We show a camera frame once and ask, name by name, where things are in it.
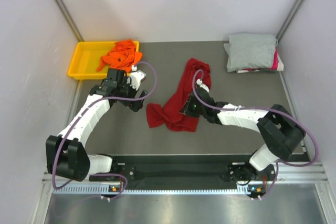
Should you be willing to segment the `dark red t shirt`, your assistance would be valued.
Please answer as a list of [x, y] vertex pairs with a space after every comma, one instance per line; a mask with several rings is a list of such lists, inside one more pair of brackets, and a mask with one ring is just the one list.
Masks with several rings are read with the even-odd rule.
[[191, 58], [187, 61], [176, 92], [169, 98], [165, 105], [149, 103], [146, 107], [146, 119], [150, 128], [166, 125], [171, 131], [195, 132], [198, 125], [198, 118], [193, 118], [180, 113], [180, 109], [186, 103], [189, 94], [192, 92], [192, 80], [197, 70], [202, 70], [197, 78], [203, 76], [203, 82], [210, 88], [211, 69], [202, 61]]

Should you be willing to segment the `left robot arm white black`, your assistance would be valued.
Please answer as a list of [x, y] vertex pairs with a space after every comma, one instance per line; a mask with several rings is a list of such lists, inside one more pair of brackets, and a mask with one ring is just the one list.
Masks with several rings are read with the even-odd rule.
[[89, 92], [86, 101], [77, 115], [57, 136], [46, 140], [48, 173], [75, 180], [101, 173], [107, 180], [114, 180], [119, 168], [108, 155], [89, 155], [86, 142], [99, 120], [111, 109], [114, 103], [137, 112], [143, 106], [143, 90], [139, 98], [136, 94], [146, 74], [141, 70], [127, 74], [124, 70], [110, 68], [107, 77], [96, 84]]

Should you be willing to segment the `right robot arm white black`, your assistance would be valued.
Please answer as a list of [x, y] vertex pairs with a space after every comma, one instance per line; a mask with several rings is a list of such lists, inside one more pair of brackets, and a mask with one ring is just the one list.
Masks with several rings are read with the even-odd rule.
[[180, 113], [193, 118], [202, 116], [209, 123], [260, 133], [264, 145], [252, 153], [242, 167], [243, 176], [239, 178], [256, 180], [271, 163], [279, 159], [287, 161], [306, 135], [298, 123], [283, 115], [288, 114], [283, 106], [276, 104], [272, 109], [281, 114], [258, 109], [242, 110], [227, 102], [216, 102], [206, 89], [197, 87], [189, 94]]

